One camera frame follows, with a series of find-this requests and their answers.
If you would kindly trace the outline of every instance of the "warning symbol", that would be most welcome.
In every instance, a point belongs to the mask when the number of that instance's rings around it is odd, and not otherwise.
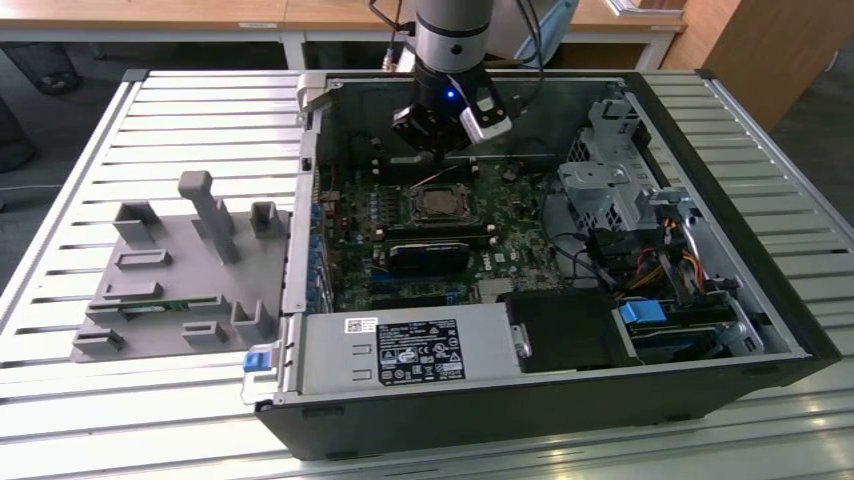
[[[383,359],[380,360],[383,363],[398,363],[398,357],[395,356],[394,350],[383,351]]]

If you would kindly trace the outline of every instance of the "white label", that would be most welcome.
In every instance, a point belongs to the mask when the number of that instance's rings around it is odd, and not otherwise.
[[[240,28],[279,28],[277,23],[240,22]]]
[[[344,333],[376,332],[376,317],[344,319]]]

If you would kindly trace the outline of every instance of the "blue latch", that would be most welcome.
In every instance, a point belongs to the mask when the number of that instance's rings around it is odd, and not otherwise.
[[[272,352],[249,352],[243,358],[243,371],[264,372],[272,368]]]
[[[660,304],[655,300],[636,300],[626,302],[619,307],[619,315],[626,325],[630,323],[666,322],[667,316]]]

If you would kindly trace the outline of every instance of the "wooden table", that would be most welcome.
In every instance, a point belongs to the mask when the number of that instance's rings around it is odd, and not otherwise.
[[[280,41],[287,0],[0,0],[0,41]]]
[[[396,0],[379,6],[394,12]],[[636,67],[658,68],[683,29],[682,20],[618,17],[604,0],[579,0],[563,42],[644,45]],[[365,0],[0,0],[0,41],[276,41],[292,70],[307,67],[305,42],[387,38]]]
[[[396,0],[380,0],[378,7],[394,16]],[[646,45],[638,69],[656,69],[684,22],[674,18],[618,17],[604,0],[579,0],[563,43]],[[288,67],[305,68],[305,42],[388,41],[390,29],[365,7],[365,0],[288,0],[283,43]]]

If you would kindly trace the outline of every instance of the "sticker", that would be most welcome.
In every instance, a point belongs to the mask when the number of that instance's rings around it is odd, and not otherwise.
[[[277,23],[240,22],[240,28],[279,28]]]
[[[466,378],[456,320],[383,325],[376,325],[375,322],[375,328],[379,381],[383,385]]]
[[[376,317],[344,319],[344,333],[374,333]]]

